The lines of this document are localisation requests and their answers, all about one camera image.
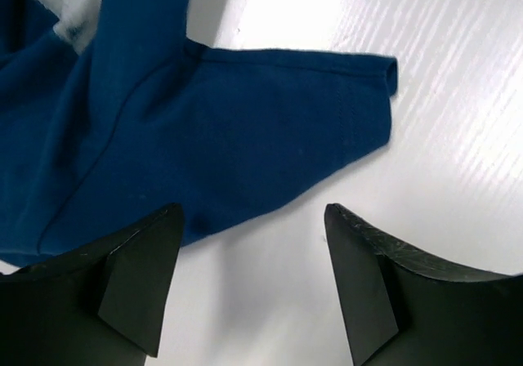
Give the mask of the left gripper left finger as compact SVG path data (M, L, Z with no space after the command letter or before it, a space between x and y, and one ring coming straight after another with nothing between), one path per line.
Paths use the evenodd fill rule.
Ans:
M1 277L4 365L142 365L159 354L183 235L169 204Z

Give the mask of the blue mickey mouse t-shirt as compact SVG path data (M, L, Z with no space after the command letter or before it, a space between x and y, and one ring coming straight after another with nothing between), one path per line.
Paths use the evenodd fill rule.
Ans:
M207 47L189 0L1 0L1 258L26 266L179 203L191 244L391 136L393 57Z

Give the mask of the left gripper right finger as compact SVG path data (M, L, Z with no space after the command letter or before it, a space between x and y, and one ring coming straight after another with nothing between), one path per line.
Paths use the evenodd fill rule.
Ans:
M520 275L445 260L338 203L324 225L353 364L521 364Z

